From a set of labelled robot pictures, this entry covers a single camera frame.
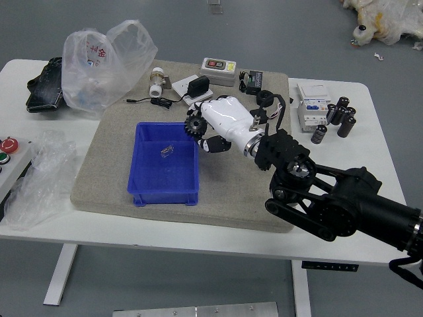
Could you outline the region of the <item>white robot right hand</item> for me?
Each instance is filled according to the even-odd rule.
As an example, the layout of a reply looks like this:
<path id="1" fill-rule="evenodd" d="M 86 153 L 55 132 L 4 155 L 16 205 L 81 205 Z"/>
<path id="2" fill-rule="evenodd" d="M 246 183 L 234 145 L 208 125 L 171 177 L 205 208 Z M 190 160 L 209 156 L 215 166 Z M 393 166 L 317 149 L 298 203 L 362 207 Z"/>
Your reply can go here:
<path id="1" fill-rule="evenodd" d="M 208 153 L 228 151 L 236 144 L 246 157 L 258 152 L 264 130 L 258 120 L 233 96 L 196 102 L 187 111 L 186 134 Z"/>

